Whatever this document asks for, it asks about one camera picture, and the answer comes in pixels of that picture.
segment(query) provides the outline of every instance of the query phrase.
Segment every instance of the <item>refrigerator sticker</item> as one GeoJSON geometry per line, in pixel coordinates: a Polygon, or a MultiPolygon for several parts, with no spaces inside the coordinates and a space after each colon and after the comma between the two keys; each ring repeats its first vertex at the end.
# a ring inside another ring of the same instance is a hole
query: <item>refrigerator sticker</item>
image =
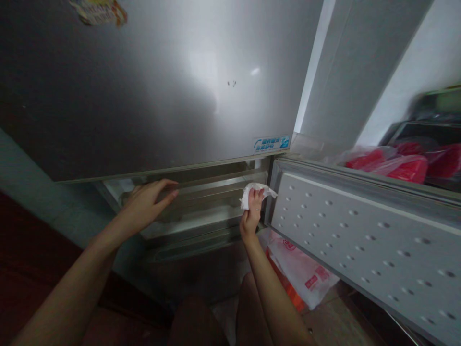
{"type": "Polygon", "coordinates": [[[115,22],[117,27],[120,27],[128,20],[126,11],[117,0],[70,0],[69,2],[85,25],[115,22]]]}
{"type": "Polygon", "coordinates": [[[290,136],[261,137],[253,140],[255,154],[287,149],[290,146],[290,136]]]}

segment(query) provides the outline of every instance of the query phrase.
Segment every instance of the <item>leg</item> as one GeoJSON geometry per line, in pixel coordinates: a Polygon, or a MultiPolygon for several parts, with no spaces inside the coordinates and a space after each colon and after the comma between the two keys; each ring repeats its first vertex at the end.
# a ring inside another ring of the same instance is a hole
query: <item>leg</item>
{"type": "Polygon", "coordinates": [[[237,345],[273,346],[253,274],[245,275],[237,309],[237,345]]]}
{"type": "Polygon", "coordinates": [[[168,346],[229,346],[226,336],[203,299],[188,297],[174,315],[168,346]]]}

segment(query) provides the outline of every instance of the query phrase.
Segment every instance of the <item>person's right hand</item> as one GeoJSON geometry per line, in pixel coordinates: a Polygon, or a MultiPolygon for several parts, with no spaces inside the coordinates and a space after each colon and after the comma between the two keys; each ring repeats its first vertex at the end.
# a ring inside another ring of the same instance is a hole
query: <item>person's right hand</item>
{"type": "Polygon", "coordinates": [[[240,234],[244,243],[255,239],[256,227],[258,226],[259,219],[261,218],[261,205],[264,199],[264,189],[250,190],[248,196],[249,210],[245,210],[240,220],[240,234]]]}

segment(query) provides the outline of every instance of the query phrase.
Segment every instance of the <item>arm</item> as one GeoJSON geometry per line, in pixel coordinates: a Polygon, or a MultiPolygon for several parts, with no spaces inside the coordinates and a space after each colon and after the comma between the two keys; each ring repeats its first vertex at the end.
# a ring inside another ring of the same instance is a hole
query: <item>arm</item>
{"type": "Polygon", "coordinates": [[[272,341],[275,345],[314,345],[301,316],[283,289],[255,234],[261,216],[263,192],[264,190],[250,191],[250,210],[243,213],[240,232],[272,341]]]}
{"type": "Polygon", "coordinates": [[[121,212],[83,251],[12,346],[81,344],[118,248],[175,199],[177,190],[156,203],[159,192],[171,184],[176,182],[163,179],[133,191],[121,212]]]}

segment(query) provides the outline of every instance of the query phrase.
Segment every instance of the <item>blue wall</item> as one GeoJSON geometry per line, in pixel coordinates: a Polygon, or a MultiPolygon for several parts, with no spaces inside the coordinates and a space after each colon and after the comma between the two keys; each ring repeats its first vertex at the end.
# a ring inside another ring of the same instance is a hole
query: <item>blue wall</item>
{"type": "MultiPolygon", "coordinates": [[[[0,148],[0,189],[79,247],[85,248],[114,217],[113,210],[92,184],[52,182],[1,129],[0,148]]],[[[133,237],[120,248],[113,270],[159,300],[161,295],[154,278],[138,265],[143,254],[141,237],[133,237]]]]}

